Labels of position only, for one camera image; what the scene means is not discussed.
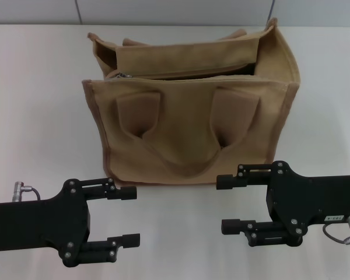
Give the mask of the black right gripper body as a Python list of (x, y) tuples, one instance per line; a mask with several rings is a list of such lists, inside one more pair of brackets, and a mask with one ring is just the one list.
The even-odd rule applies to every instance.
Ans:
[(350, 175), (305, 177), (284, 161), (278, 164), (278, 185), (267, 190), (272, 220), (284, 225), (289, 246), (299, 246), (311, 225), (347, 223), (350, 228)]

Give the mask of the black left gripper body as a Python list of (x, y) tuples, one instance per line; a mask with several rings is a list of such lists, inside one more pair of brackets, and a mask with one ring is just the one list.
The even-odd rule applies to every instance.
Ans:
[(82, 251), (88, 240), (90, 214), (82, 183), (67, 180), (54, 197), (0, 203), (0, 251), (50, 247), (67, 267), (89, 262)]

